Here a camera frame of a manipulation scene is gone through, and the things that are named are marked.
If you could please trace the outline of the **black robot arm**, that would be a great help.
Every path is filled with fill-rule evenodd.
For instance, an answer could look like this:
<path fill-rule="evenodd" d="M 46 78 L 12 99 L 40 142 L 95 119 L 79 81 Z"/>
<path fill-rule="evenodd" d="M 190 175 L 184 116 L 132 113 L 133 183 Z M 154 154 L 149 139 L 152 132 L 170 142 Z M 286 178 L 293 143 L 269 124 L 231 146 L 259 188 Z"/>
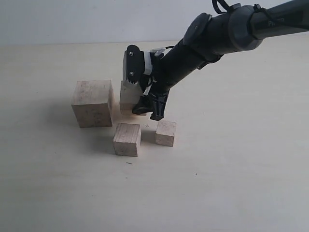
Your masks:
<path fill-rule="evenodd" d="M 152 120 L 159 121 L 170 89 L 194 70 L 218 62 L 225 54 L 254 50 L 265 38 L 309 29 L 306 0 L 291 0 L 269 9 L 259 4 L 228 5 L 223 0 L 214 0 L 212 5 L 217 16 L 198 15 L 176 45 L 151 51 L 127 47 L 124 79 L 142 91 L 133 114 L 150 113 Z"/>

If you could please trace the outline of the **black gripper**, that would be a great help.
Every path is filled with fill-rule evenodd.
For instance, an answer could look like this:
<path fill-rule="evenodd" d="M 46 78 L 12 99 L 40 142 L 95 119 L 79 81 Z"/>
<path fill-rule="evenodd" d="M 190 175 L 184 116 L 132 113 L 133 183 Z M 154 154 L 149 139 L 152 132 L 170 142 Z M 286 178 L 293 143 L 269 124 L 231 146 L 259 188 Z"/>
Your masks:
<path fill-rule="evenodd" d="M 143 115 L 152 112 L 151 120 L 162 120 L 170 88 L 171 83 L 165 77 L 142 77 L 142 96 L 132 113 Z"/>

